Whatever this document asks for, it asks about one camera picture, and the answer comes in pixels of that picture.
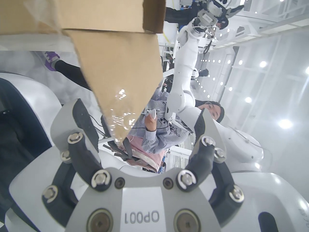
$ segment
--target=black leggings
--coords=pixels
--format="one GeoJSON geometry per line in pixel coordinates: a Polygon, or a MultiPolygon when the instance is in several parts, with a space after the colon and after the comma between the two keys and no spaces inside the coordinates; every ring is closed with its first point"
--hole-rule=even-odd
{"type": "Polygon", "coordinates": [[[75,82],[77,85],[91,90],[79,67],[67,64],[62,60],[58,60],[55,63],[55,70],[59,73],[62,73],[65,77],[67,77],[72,82],[75,82]]]}

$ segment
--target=leg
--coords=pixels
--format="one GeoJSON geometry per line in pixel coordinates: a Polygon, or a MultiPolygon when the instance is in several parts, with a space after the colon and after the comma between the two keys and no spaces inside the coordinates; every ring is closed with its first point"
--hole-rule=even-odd
{"type": "Polygon", "coordinates": [[[79,67],[67,64],[62,60],[58,60],[54,63],[54,68],[57,72],[62,73],[65,77],[72,82],[75,82],[77,85],[91,90],[79,67]]]}
{"type": "Polygon", "coordinates": [[[190,9],[186,10],[175,10],[166,7],[165,21],[169,23],[178,23],[180,25],[188,24],[190,9]]]}
{"type": "Polygon", "coordinates": [[[41,59],[46,69],[62,73],[65,77],[75,82],[77,85],[91,90],[79,67],[62,61],[60,56],[54,51],[35,51],[34,53],[41,59]]]}

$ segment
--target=black hair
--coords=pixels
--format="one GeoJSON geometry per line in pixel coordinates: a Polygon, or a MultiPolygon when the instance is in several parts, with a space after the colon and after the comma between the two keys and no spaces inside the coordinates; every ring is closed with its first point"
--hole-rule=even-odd
{"type": "Polygon", "coordinates": [[[227,18],[224,18],[223,20],[219,20],[218,23],[221,24],[220,30],[226,28],[229,24],[229,20],[227,18]]]}
{"type": "Polygon", "coordinates": [[[201,106],[201,105],[204,105],[204,104],[207,104],[207,103],[210,103],[212,105],[217,105],[217,106],[220,107],[220,115],[219,115],[219,118],[216,120],[218,123],[220,123],[223,120],[223,117],[224,117],[224,108],[218,102],[195,100],[195,107],[198,107],[198,106],[201,106]]]}

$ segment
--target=woman's hand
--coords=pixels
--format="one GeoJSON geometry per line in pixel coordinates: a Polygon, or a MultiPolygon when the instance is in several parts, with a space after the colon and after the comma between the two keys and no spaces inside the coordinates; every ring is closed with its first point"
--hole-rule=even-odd
{"type": "Polygon", "coordinates": [[[157,130],[157,116],[153,119],[150,114],[145,118],[145,126],[149,132],[157,130]]]}

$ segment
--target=woman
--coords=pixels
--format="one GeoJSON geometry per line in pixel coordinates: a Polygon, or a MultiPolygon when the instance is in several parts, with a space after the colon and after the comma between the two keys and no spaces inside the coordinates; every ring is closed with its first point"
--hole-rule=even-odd
{"type": "MultiPolygon", "coordinates": [[[[91,90],[79,67],[65,63],[54,51],[35,52],[35,54],[39,56],[48,70],[60,72],[76,84],[91,90]]],[[[188,131],[169,124],[164,118],[168,95],[169,93],[161,92],[158,87],[147,105],[149,110],[156,109],[156,118],[141,114],[128,134],[127,138],[130,143],[135,147],[141,147],[147,153],[159,153],[188,138],[188,131]]],[[[201,102],[197,107],[208,109],[215,120],[222,120],[224,116],[223,108],[216,102],[201,102]]],[[[182,123],[178,116],[176,116],[176,121],[182,123]]]]}

